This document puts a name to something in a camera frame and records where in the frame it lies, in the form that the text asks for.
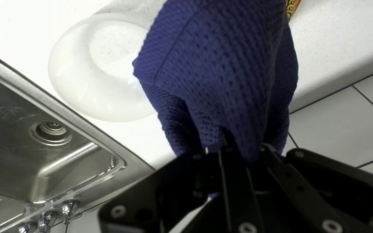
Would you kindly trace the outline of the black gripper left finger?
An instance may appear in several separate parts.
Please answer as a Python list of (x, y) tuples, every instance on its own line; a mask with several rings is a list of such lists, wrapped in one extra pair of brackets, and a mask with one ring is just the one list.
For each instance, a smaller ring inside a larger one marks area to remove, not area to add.
[(230, 134), (225, 142), (226, 147), (218, 153), (222, 192), (182, 233), (266, 233), (249, 169)]

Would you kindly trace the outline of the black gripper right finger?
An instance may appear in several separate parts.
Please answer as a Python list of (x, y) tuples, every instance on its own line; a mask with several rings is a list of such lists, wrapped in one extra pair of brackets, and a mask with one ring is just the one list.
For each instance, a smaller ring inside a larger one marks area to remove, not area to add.
[(275, 186), (314, 233), (367, 233), (366, 224), (332, 208), (273, 147), (264, 145), (261, 157)]

